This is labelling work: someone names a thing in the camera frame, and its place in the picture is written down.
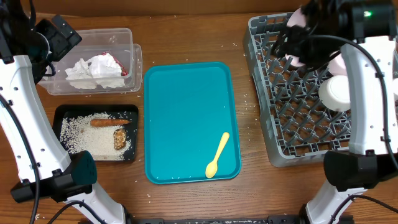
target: black tray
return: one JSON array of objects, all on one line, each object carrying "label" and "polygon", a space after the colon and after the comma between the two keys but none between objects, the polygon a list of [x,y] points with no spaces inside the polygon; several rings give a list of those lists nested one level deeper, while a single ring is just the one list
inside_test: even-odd
[{"label": "black tray", "polygon": [[[123,129],[126,130],[126,135],[131,139],[131,146],[124,152],[123,160],[133,161],[136,157],[138,126],[138,108],[135,105],[61,105],[55,110],[52,126],[58,140],[60,140],[62,121],[64,118],[77,118],[79,116],[88,116],[95,113],[107,113],[114,116],[116,119],[127,119],[131,121],[131,123],[123,125]],[[61,145],[65,150],[68,150],[68,147],[62,142]]]}]

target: tissue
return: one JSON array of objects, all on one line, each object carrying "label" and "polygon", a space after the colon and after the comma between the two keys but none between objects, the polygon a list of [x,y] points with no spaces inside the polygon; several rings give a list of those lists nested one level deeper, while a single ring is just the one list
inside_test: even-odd
[{"label": "tissue", "polygon": [[[94,56],[87,61],[82,58],[73,68],[65,70],[67,80],[84,78],[116,78],[125,73],[123,66],[109,53]],[[117,88],[124,86],[124,79],[93,80],[92,82],[70,82],[71,86],[79,89],[95,89],[97,85],[103,88]]]}]

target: green light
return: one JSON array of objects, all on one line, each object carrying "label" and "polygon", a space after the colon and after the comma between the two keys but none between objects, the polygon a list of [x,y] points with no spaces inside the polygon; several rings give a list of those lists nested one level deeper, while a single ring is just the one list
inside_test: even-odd
[{"label": "green light", "polygon": [[364,11],[363,12],[363,16],[364,17],[370,17],[372,15],[372,12],[369,12],[369,11]]}]

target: plastic tray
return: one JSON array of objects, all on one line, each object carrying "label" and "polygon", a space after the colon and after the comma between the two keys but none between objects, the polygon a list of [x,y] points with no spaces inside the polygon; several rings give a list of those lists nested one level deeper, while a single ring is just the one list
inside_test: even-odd
[{"label": "plastic tray", "polygon": [[[82,41],[64,56],[54,67],[57,74],[54,77],[44,77],[39,84],[47,89],[51,95],[82,95],[98,93],[135,92],[141,88],[142,52],[138,44],[133,44],[132,33],[127,28],[78,30]],[[88,60],[103,52],[109,52],[116,57],[128,75],[113,78],[89,78],[81,80],[67,80],[65,69],[73,68],[81,58]],[[117,88],[103,88],[97,85],[95,89],[78,89],[71,83],[96,81],[123,80],[124,86]]]},{"label": "plastic tray", "polygon": [[[220,62],[166,65],[145,75],[145,168],[155,184],[232,179],[241,170],[231,72]],[[214,178],[205,176],[224,132]]]},{"label": "plastic tray", "polygon": [[[116,119],[128,119],[129,124],[123,125],[126,131],[126,137],[131,139],[131,146],[123,154],[123,161],[133,161],[136,157],[136,141],[137,141],[137,125],[138,125],[138,108],[135,105],[61,105],[55,110],[53,130],[60,140],[62,129],[62,121],[64,118],[77,118],[79,116],[88,116],[94,113],[107,113]],[[63,142],[61,145],[65,150],[69,150]],[[113,161],[110,155],[93,155],[97,157],[96,161]]]}]

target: clear plastic container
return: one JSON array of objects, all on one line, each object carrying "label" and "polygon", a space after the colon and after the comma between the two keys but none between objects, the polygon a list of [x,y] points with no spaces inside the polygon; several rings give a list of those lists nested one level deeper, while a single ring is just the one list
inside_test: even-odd
[{"label": "clear plastic container", "polygon": [[[94,29],[78,30],[82,41],[74,47],[59,62],[54,62],[57,74],[53,77],[44,77],[39,84],[47,89],[51,95],[82,95],[99,93],[124,93],[135,92],[141,87],[142,78],[142,52],[138,44],[132,43],[131,30],[127,28],[118,29]],[[112,78],[87,78],[79,80],[67,80],[65,69],[73,68],[81,58],[84,61],[109,52],[126,69],[126,76]],[[123,80],[124,86],[116,88],[103,88],[97,85],[97,81]],[[95,89],[75,88],[71,83],[94,83]]]}]

